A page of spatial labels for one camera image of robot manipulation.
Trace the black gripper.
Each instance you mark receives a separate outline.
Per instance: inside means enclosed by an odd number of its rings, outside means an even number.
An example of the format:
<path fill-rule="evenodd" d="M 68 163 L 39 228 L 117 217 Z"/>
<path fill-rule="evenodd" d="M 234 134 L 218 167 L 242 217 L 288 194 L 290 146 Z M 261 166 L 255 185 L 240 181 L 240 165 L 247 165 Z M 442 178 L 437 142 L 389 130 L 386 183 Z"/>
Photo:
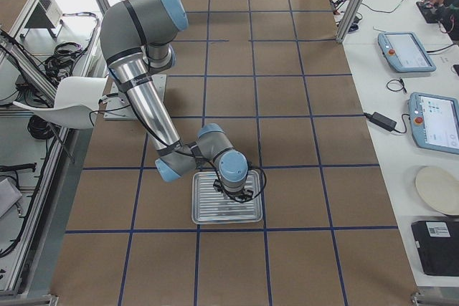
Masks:
<path fill-rule="evenodd" d="M 247 203 L 255 198 L 254 192 L 245 188 L 229 190 L 224 189 L 224 194 L 232 201 L 237 203 Z"/>

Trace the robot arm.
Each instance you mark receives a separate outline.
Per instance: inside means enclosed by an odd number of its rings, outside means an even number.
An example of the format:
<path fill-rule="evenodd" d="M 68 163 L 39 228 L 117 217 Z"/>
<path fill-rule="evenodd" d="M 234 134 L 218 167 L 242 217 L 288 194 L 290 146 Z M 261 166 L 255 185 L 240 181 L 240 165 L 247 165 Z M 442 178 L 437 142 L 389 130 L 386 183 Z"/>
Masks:
<path fill-rule="evenodd" d="M 153 140 L 156 168 L 165 181 L 208 163 L 217 174 L 216 191 L 245 203 L 257 197 L 245 187 L 250 165 L 217 124 L 205 125 L 197 140 L 184 144 L 158 95 L 153 75 L 171 68 L 170 43 L 188 27 L 181 0 L 125 0 L 103 17 L 100 44 L 119 92 Z"/>

